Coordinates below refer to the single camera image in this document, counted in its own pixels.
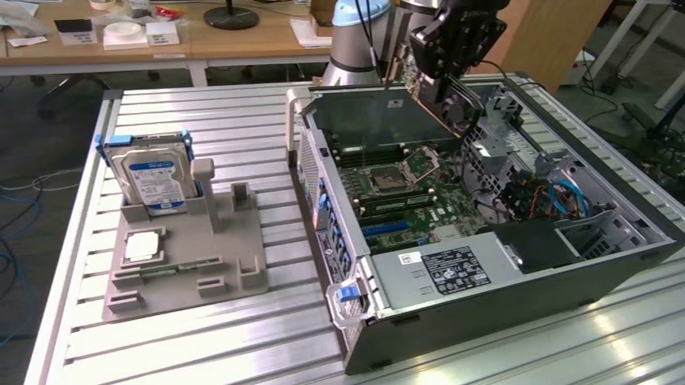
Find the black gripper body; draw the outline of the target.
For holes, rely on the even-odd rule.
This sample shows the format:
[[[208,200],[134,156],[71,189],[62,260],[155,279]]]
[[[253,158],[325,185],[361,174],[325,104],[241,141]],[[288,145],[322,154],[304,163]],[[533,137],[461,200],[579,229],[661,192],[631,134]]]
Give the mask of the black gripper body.
[[[499,12],[508,0],[444,1],[436,14],[440,37],[448,52],[489,52],[508,24]]]

